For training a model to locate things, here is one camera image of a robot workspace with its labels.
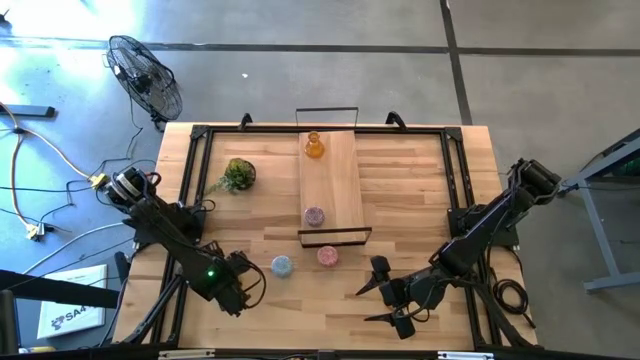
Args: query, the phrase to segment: orange glass vase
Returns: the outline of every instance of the orange glass vase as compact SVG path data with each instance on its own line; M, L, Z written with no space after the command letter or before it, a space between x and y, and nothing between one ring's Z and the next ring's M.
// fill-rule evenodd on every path
M304 147L304 152L313 159L318 159L324 154L324 145L320 142L320 134L316 131L309 133L309 141Z

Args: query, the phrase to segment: wooden table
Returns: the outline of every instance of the wooden table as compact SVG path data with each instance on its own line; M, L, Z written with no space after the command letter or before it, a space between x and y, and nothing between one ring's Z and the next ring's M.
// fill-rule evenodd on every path
M164 135L156 171L163 178L158 195L167 202L178 199L192 125L171 123ZM462 132L476 202L488 203L502 191L489 131L484 126L463 126ZM215 239L227 253L243 250L265 270L268 288L263 302L239 318L227 315L215 301L206 302L189 290L180 347L472 349L461 289L449 287L442 303L431 312L429 322L415 323L416 335L406 340L399 340L386 323L363 321L366 316L388 312L377 290L354 295L368 280L369 257L387 256L392 277L425 267L428 257L449 238L446 210L450 203L437 136L358 134L356 146L365 223L373 227L373 233L365 246L339 248L338 266L325 269L316 261L316 250L303 249L297 238L297 134L215 135L207 186L221 176L234 157L255 165L257 181L251 190L239 195L215 192L206 196L215 200L217 208L208 214L203 243ZM190 204L202 148L196 155ZM455 149L451 148L455 159ZM464 206L462 193L459 198ZM295 271L290 278L271 275L269 266L277 255L288 255L294 261ZM156 300L165 259L166 251L159 245L136 256L115 341L130 334ZM508 252L494 249L492 266L499 278L522 283L518 264ZM253 276L247 275L244 280L250 284ZM259 289L252 293L255 299ZM489 338L482 307L479 313L483 334ZM167 314L163 334L168 333L173 303ZM536 342L534 331L522 316L508 318L527 340Z

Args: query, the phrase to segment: potted plant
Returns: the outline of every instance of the potted plant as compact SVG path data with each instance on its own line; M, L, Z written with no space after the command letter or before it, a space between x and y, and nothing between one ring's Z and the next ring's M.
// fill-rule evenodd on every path
M256 168L250 162L235 158L229 161L224 175L218 179L210 191L224 190L235 194L238 190L247 190L256 181Z

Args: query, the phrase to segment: black fan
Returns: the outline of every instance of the black fan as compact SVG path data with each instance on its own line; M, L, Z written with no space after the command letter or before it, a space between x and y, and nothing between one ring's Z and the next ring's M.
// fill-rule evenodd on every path
M107 61L129 96L151 115L158 130L159 123L178 118L182 98L173 71L149 49L129 36L112 36Z

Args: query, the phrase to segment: wooden board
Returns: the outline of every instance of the wooden board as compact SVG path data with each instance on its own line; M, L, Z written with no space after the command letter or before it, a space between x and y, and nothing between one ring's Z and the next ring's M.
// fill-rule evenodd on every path
M353 131L320 133L324 154L318 159L305 154L309 133L299 135L300 161L300 215L301 228L346 229L365 226L360 194L360 176L356 158L356 140ZM324 223L309 226L304 211L317 206L324 212ZM332 234L301 235L304 244L351 243L365 239L363 231Z
M158 194L169 202L178 198L192 125L170 123L164 135L156 170L163 176ZM462 132L474 195L478 203L486 204L502 191L489 132L484 126L462 127ZM188 203L193 203L203 147L199 146L196 154ZM366 246L339 249L339 266L324 269L316 262L314 250L302 249L296 236L300 225L298 135L215 134L207 185L222 175L234 157L251 161L258 180L240 195L208 195L218 207L208 214L203 242L215 239L226 252L245 251L265 270L269 285L263 303L239 318L221 312L215 301L208 303L189 291L181 347L472 348L461 289L449 287L442 303L431 312L431 320L416 324L417 334L406 340L399 340L384 323L362 321L388 311L377 291L354 295L368 277L369 257L387 256L394 269L392 276L426 266L427 258L448 239L445 212L449 198L440 140L435 136L357 135L356 154L365 222L375 231ZM296 267L286 280L271 276L269 271L273 257L281 254L289 255ZM166 251L156 245L135 257L116 325L116 341L130 334L155 302L165 259ZM499 278L523 283L511 254L494 249L491 260ZM251 280L253 277L247 276L245 281ZM488 338L486 313L479 308ZM168 314L165 329L173 317L173 302ZM507 317L527 340L536 342L534 331L522 316Z

